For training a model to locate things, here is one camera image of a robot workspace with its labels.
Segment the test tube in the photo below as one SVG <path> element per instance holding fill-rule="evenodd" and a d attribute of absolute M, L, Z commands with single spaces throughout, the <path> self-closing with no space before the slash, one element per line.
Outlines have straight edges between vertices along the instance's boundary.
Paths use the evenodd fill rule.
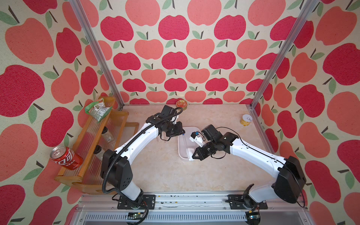
<path fill-rule="evenodd" d="M 187 142 L 186 142 L 186 135 L 183 134 L 182 137 L 183 137 L 183 143 L 184 143 L 184 149 L 185 149 L 184 151 L 185 151 L 186 154 L 188 154 L 188 146 L 187 146 Z"/>

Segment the white rectangular tray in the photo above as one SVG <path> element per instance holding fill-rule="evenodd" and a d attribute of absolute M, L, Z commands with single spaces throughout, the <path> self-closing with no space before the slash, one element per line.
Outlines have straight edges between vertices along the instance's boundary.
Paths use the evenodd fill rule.
<path fill-rule="evenodd" d="M 204 138 L 197 127 L 184 127 L 185 133 L 178 136 L 178 154 L 182 160 L 194 161 L 196 148 L 204 145 Z"/>

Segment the white wipe cloth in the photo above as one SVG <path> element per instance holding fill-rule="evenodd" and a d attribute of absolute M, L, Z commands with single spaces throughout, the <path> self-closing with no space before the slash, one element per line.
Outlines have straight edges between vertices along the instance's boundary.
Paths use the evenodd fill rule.
<path fill-rule="evenodd" d="M 189 161 L 194 161 L 194 159 L 192 158 L 192 155 L 191 155 L 191 154 L 188 156 L 188 160 L 189 160 Z"/>

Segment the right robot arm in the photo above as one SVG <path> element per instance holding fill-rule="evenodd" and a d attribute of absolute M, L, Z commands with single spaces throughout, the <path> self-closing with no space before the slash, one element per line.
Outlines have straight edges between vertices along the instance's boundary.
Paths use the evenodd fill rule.
<path fill-rule="evenodd" d="M 247 187 L 241 200 L 247 209 L 254 208 L 263 201 L 277 198 L 287 203 L 297 203 L 302 195 L 306 178 L 299 160 L 295 157 L 284 158 L 270 154 L 230 132 L 222 135 L 217 131 L 213 136 L 203 132 L 193 132 L 190 141 L 198 145 L 192 156 L 193 159 L 202 161 L 216 152 L 226 152 L 254 164 L 274 178 L 273 183 L 257 188 L 253 185 Z"/>

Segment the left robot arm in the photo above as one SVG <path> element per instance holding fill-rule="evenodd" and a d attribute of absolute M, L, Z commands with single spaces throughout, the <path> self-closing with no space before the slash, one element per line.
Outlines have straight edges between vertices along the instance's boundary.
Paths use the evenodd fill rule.
<path fill-rule="evenodd" d="M 162 134 L 166 135 L 165 141 L 169 141 L 185 133 L 182 123 L 177 121 L 182 112 L 181 107 L 165 105 L 161 112 L 148 117 L 142 128 L 122 146 L 104 153 L 100 172 L 104 194 L 116 192 L 133 202 L 143 201 L 143 190 L 133 182 L 131 165 L 138 154 Z"/>

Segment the red gold round tin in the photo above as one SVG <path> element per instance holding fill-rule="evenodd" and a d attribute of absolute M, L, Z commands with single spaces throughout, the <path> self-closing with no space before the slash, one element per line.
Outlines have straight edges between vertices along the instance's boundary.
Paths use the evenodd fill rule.
<path fill-rule="evenodd" d="M 183 100 L 183 99 L 179 99 L 176 101 L 176 107 L 180 107 L 183 110 L 186 110 L 188 106 L 187 101 Z"/>

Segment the yellow white can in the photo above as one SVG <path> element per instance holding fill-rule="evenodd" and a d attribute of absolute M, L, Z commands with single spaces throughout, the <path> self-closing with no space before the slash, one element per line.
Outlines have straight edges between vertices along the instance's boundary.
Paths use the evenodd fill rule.
<path fill-rule="evenodd" d="M 241 125 L 243 126 L 248 126 L 251 124 L 251 122 L 253 121 L 253 118 L 251 115 L 249 114 L 243 114 L 240 120 Z"/>

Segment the glass spice jar upper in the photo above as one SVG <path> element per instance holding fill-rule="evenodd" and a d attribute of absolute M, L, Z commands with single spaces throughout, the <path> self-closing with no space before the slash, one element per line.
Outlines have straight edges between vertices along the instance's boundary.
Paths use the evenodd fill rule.
<path fill-rule="evenodd" d="M 103 128 L 101 135 L 107 143 L 111 143 L 114 140 L 113 135 L 111 134 L 111 132 L 107 127 Z"/>

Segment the glass spice jar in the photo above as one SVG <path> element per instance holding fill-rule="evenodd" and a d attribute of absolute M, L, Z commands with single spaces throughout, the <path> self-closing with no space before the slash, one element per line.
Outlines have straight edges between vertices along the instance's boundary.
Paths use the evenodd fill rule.
<path fill-rule="evenodd" d="M 100 145 L 96 145 L 93 154 L 99 159 L 103 160 L 104 150 Z"/>
<path fill-rule="evenodd" d="M 107 143 L 111 143 L 114 140 L 113 135 L 111 134 L 111 132 L 107 127 L 103 128 L 101 135 Z"/>

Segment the wooden shelf rack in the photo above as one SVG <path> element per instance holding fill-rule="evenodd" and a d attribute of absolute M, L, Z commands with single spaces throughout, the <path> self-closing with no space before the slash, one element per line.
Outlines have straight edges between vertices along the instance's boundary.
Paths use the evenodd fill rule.
<path fill-rule="evenodd" d="M 83 164 L 76 170 L 62 168 L 54 178 L 56 181 L 74 187 L 83 193 L 102 195 L 103 179 L 100 177 L 102 162 L 93 154 L 96 145 L 103 150 L 115 150 L 125 143 L 126 138 L 131 138 L 138 130 L 139 123 L 127 121 L 129 113 L 126 111 L 112 110 L 100 123 L 89 116 L 72 150 L 83 159 Z M 107 143 L 101 133 L 107 127 L 114 140 Z"/>

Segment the glass spice jar lower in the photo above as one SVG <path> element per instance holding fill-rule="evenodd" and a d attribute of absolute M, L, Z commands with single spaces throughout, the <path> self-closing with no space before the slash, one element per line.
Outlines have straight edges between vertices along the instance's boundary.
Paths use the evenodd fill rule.
<path fill-rule="evenodd" d="M 104 150 L 100 145 L 96 145 L 93 154 L 99 159 L 103 160 Z"/>

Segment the green snack bag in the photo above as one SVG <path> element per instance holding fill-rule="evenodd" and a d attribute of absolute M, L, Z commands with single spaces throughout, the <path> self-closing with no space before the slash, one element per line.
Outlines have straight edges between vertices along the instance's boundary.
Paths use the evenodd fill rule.
<path fill-rule="evenodd" d="M 113 107 L 107 107 L 104 98 L 100 98 L 98 101 L 92 102 L 85 107 L 85 113 L 93 117 L 97 123 L 100 123 L 113 109 Z"/>

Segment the red cola can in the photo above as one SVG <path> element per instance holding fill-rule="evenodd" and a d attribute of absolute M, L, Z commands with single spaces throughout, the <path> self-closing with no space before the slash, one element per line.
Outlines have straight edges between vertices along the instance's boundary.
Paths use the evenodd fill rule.
<path fill-rule="evenodd" d="M 66 146 L 53 148 L 50 153 L 50 159 L 54 163 L 71 171 L 76 170 L 83 164 L 82 157 Z"/>

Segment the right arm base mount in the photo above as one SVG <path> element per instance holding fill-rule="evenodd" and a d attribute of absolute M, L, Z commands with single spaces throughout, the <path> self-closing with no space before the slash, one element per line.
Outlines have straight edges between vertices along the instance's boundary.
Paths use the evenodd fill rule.
<path fill-rule="evenodd" d="M 267 210 L 268 205 L 266 202 L 255 202 L 248 195 L 228 195 L 228 199 L 225 200 L 226 203 L 230 205 L 232 210 Z"/>

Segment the right aluminium frame post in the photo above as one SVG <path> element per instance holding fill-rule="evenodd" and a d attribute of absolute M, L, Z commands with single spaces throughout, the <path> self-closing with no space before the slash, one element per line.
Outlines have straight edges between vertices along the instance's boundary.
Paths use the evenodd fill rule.
<path fill-rule="evenodd" d="M 252 103 L 250 105 L 247 105 L 248 110 L 255 110 L 257 103 L 260 101 L 260 98 L 263 96 L 263 93 L 265 92 L 271 79 L 273 78 L 273 76 L 275 76 L 276 71 L 280 67 L 280 65 L 281 65 L 282 61 L 284 60 L 284 58 L 286 57 L 288 51 L 294 45 L 294 42 L 295 42 L 296 38 L 298 37 L 300 31 L 302 30 L 303 26 L 305 25 L 307 19 L 312 14 L 312 12 L 316 9 L 317 4 L 319 4 L 319 3 L 320 3 L 320 1 L 315 1 L 315 0 L 310 0 L 310 1 L 305 2 L 302 10 L 300 11 L 299 16 L 295 20 L 295 23 L 289 32 L 288 37 L 284 41 L 284 44 L 281 46 L 280 51 L 277 54 L 269 72 L 266 73 L 265 78 L 264 78 L 259 90 L 256 92 Z"/>

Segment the aluminium frame post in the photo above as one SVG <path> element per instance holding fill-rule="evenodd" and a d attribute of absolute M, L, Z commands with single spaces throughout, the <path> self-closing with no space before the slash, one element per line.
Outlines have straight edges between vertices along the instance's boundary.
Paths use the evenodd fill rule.
<path fill-rule="evenodd" d="M 82 30 L 85 33 L 86 38 L 89 41 L 89 44 L 92 48 L 94 56 L 96 57 L 96 59 L 98 61 L 100 69 L 102 70 L 103 75 L 105 76 L 106 81 L 109 84 L 109 88 L 113 93 L 113 97 L 115 98 L 115 100 L 118 103 L 119 110 L 122 111 L 123 107 L 125 106 L 124 101 L 122 99 L 119 89 L 117 88 L 117 84 L 115 82 L 114 76 L 113 76 L 110 68 L 108 67 L 108 64 L 106 62 L 105 56 L 102 52 L 102 49 L 98 43 L 98 40 L 96 39 L 96 37 L 93 33 L 91 24 L 86 16 L 86 13 L 81 4 L 81 1 L 70 0 L 69 2 L 70 2 L 71 7 L 82 27 Z"/>
<path fill-rule="evenodd" d="M 310 0 L 310 1 L 305 2 L 302 10 L 300 11 L 299 16 L 295 20 L 295 23 L 289 32 L 288 37 L 284 41 L 284 44 L 281 46 L 280 51 L 277 54 L 269 72 L 266 73 L 265 78 L 264 78 L 259 90 L 256 92 L 252 103 L 250 105 L 247 105 L 248 110 L 255 110 L 257 103 L 260 101 L 260 98 L 263 96 L 263 93 L 265 92 L 271 79 L 273 78 L 273 76 L 275 76 L 276 71 L 280 67 L 280 65 L 281 65 L 282 61 L 284 60 L 284 58 L 286 57 L 288 51 L 294 45 L 294 42 L 295 42 L 296 38 L 298 37 L 300 31 L 302 30 L 303 26 L 305 25 L 307 19 L 312 14 L 312 12 L 316 9 L 317 4 L 319 4 L 319 3 L 320 3 L 320 1 L 315 1 L 315 0 Z"/>

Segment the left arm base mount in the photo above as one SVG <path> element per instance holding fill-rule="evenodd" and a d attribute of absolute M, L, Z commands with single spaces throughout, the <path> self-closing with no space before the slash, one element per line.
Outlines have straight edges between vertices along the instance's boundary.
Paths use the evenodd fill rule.
<path fill-rule="evenodd" d="M 156 195 L 142 195 L 139 199 L 130 200 L 125 196 L 121 196 L 118 200 L 118 210 L 144 210 L 147 207 L 149 210 L 155 208 Z"/>

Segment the left aluminium frame post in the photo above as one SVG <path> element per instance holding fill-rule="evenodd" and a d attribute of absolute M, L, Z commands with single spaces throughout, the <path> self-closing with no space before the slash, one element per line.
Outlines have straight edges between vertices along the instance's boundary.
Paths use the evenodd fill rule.
<path fill-rule="evenodd" d="M 82 30 L 85 33 L 86 38 L 89 41 L 89 44 L 92 48 L 94 56 L 96 57 L 96 59 L 98 61 L 100 69 L 102 70 L 103 75 L 105 76 L 106 81 L 109 84 L 109 88 L 113 93 L 113 97 L 115 98 L 115 100 L 118 103 L 119 110 L 122 111 L 123 107 L 125 106 L 124 101 L 122 99 L 119 89 L 117 88 L 117 84 L 115 82 L 114 76 L 113 76 L 110 68 L 108 67 L 108 64 L 106 62 L 105 56 L 102 52 L 102 49 L 98 43 L 98 40 L 96 39 L 96 37 L 93 33 L 91 24 L 86 16 L 86 13 L 81 4 L 81 1 L 70 0 L 69 2 L 70 2 L 71 7 L 82 27 Z"/>

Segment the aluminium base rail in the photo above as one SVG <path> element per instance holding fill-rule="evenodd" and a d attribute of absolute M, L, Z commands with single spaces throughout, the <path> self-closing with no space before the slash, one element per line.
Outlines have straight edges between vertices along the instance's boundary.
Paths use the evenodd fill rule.
<path fill-rule="evenodd" d="M 150 192 L 144 209 L 133 209 L 128 201 L 113 196 L 80 198 L 70 212 L 68 225 L 313 225 L 307 208 L 280 199 L 267 200 L 254 210 L 236 204 L 241 191 Z"/>

